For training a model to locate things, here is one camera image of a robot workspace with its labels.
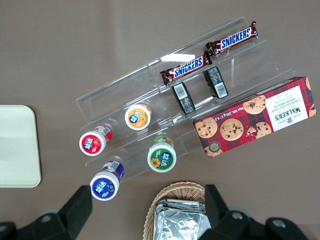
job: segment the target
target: chocolate chip cookie image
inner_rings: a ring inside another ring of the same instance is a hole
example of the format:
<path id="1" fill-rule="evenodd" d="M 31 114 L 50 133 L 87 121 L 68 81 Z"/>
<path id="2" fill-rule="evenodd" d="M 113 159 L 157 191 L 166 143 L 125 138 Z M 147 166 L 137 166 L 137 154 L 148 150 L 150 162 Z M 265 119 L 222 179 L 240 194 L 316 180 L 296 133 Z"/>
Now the chocolate chip cookie image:
<path id="1" fill-rule="evenodd" d="M 309 90 L 311 90 L 309 78 L 307 78 L 307 77 L 305 78 L 305 85 L 306 85 L 306 87 L 307 87 Z"/>
<path id="2" fill-rule="evenodd" d="M 230 118 L 221 124 L 220 133 L 225 140 L 234 141 L 242 136 L 244 126 L 239 120 Z"/>
<path id="3" fill-rule="evenodd" d="M 265 95 L 256 96 L 245 101 L 242 105 L 248 114 L 259 114 L 266 108 L 266 97 Z"/>
<path id="4" fill-rule="evenodd" d="M 258 122 L 256 124 L 256 130 L 257 130 L 256 137 L 255 137 L 256 139 L 259 139 L 271 133 L 270 125 L 264 121 Z"/>
<path id="5" fill-rule="evenodd" d="M 198 135 L 204 139 L 211 138 L 218 130 L 218 125 L 212 117 L 198 121 L 194 127 Z"/>
<path id="6" fill-rule="evenodd" d="M 250 134 L 253 134 L 256 132 L 257 132 L 257 130 L 253 126 L 250 126 L 249 129 L 246 131 L 246 134 L 250 135 Z"/>
<path id="7" fill-rule="evenodd" d="M 315 106 L 315 104 L 312 104 L 310 109 L 309 109 L 309 117 L 312 117 L 312 116 L 314 116 L 316 114 L 317 114 L 316 106 Z"/>
<path id="8" fill-rule="evenodd" d="M 208 146 L 206 148 L 204 148 L 204 152 L 209 158 L 213 158 L 213 157 L 218 156 L 223 153 L 221 149 L 219 149 L 219 151 L 217 151 L 217 152 L 213 152 L 209 149 Z"/>

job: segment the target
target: clear acrylic display stand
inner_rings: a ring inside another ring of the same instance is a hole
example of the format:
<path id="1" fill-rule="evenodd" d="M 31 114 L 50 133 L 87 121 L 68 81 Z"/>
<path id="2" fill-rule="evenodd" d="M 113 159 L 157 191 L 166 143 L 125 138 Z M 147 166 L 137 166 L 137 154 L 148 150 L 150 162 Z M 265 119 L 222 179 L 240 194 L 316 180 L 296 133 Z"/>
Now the clear acrylic display stand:
<path id="1" fill-rule="evenodd" d="M 100 155 L 91 157 L 86 163 L 87 169 L 96 174 L 106 162 L 116 160 L 125 168 L 122 182 L 145 173 L 151 170 L 147 163 L 147 155 L 157 134 L 166 134 L 173 140 L 179 160 L 180 156 L 201 147 L 192 119 L 293 77 L 293 70 L 279 75 L 268 42 L 257 43 L 257 39 L 254 38 L 230 48 L 219 57 L 211 57 L 212 65 L 184 76 L 170 86 L 164 85 L 161 71 L 201 56 L 206 50 L 207 42 L 222 39 L 248 26 L 244 17 L 239 18 L 78 98 L 76 102 L 88 122 L 88 125 L 81 128 L 81 132 L 93 130 L 99 125 L 107 125 L 113 133 L 112 141 L 105 150 Z M 213 98 L 208 88 L 203 72 L 213 66 L 219 68 L 228 89 L 229 96 L 226 98 Z M 195 105 L 195 111 L 188 115 L 181 110 L 171 88 L 180 82 L 185 83 Z M 119 96 L 124 102 L 116 101 Z M 148 128 L 135 131 L 127 127 L 125 112 L 139 102 L 150 105 L 152 116 Z"/>

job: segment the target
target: snack container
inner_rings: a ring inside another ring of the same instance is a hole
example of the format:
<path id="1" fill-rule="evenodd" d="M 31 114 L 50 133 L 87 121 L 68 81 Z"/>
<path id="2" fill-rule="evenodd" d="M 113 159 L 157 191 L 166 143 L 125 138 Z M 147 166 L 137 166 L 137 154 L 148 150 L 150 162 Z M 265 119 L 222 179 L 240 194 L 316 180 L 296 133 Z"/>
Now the snack container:
<path id="1" fill-rule="evenodd" d="M 129 128 L 140 131 L 148 127 L 151 115 L 152 110 L 149 104 L 139 102 L 126 110 L 124 120 Z"/>
<path id="2" fill-rule="evenodd" d="M 153 139 L 147 162 L 150 168 L 158 173 L 166 173 L 174 168 L 177 162 L 177 154 L 170 137 L 158 135 Z"/>
<path id="3" fill-rule="evenodd" d="M 117 161 L 109 161 L 102 171 L 91 180 L 91 194 L 100 201 L 113 199 L 120 187 L 120 180 L 125 174 L 124 166 Z"/>
<path id="4" fill-rule="evenodd" d="M 293 77 L 193 121 L 211 158 L 316 115 L 307 77 Z"/>
<path id="5" fill-rule="evenodd" d="M 112 131 L 105 125 L 83 134 L 79 140 L 81 151 L 88 156 L 97 156 L 112 139 Z"/>

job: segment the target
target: plastic lid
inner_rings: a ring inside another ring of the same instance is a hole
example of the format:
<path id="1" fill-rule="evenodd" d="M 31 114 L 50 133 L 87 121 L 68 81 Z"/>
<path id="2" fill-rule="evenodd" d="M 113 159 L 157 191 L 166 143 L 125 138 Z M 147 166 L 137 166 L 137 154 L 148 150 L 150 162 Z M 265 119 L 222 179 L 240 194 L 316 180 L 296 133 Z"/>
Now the plastic lid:
<path id="1" fill-rule="evenodd" d="M 176 151 L 168 143 L 156 143 L 149 149 L 147 162 L 152 170 L 158 173 L 166 173 L 176 165 Z"/>
<path id="2" fill-rule="evenodd" d="M 113 199 L 119 189 L 119 179 L 109 171 L 97 173 L 90 182 L 91 194 L 100 201 Z"/>
<path id="3" fill-rule="evenodd" d="M 84 154 L 97 156 L 106 147 L 105 136 L 98 131 L 88 131 L 80 138 L 79 147 Z"/>
<path id="4" fill-rule="evenodd" d="M 151 121 L 150 110 L 142 104 L 133 105 L 126 110 L 124 120 L 129 128 L 143 130 Z"/>

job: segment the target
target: red tartan box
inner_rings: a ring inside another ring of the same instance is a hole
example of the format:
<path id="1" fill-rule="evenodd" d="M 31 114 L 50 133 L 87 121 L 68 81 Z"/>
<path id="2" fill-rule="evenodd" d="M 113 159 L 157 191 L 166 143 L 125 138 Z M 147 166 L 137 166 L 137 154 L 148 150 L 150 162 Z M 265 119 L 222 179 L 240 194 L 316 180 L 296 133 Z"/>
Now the red tartan box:
<path id="1" fill-rule="evenodd" d="M 316 114 L 307 77 L 293 77 L 194 121 L 208 157 L 300 122 Z"/>

